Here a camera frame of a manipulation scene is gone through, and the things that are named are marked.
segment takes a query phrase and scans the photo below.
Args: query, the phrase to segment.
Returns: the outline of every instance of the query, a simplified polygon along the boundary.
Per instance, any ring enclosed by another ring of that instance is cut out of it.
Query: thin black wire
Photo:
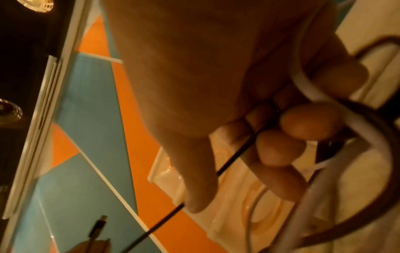
[[[257,136],[260,132],[265,131],[267,129],[273,128],[278,124],[279,114],[277,113],[276,117],[271,120],[269,124],[266,124],[263,128],[254,133],[240,148],[236,151],[235,154],[232,155],[231,158],[217,171],[218,177],[221,176],[251,145],[254,144]],[[162,225],[164,225],[167,221],[169,221],[175,214],[177,214],[180,210],[185,207],[185,204],[182,203],[178,205],[172,212],[170,212],[167,216],[165,216],[162,220],[160,220],[157,224],[155,224],[152,228],[150,228],[147,232],[142,234],[138,239],[133,241],[128,247],[126,247],[121,253],[130,252],[136,245],[141,243],[144,239],[149,237],[152,233],[154,233],[157,229],[159,229]]]

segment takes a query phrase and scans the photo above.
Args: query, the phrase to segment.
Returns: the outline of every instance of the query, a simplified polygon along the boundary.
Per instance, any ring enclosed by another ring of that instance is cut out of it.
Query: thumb
[[[208,137],[194,138],[170,130],[153,132],[186,186],[185,206],[191,213],[204,210],[218,190],[214,154]]]

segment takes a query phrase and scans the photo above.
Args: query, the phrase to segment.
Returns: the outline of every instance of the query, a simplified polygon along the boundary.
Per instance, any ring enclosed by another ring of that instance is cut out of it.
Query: hand
[[[199,212],[216,195],[209,135],[238,149],[283,114],[242,156],[275,194],[298,200],[304,178],[291,166],[306,140],[342,127],[339,112],[311,104],[288,76],[291,37],[327,0],[104,0],[143,122],[182,174],[186,206]],[[300,58],[315,85],[347,98],[367,79],[334,34],[335,6],[326,5],[302,42]]]

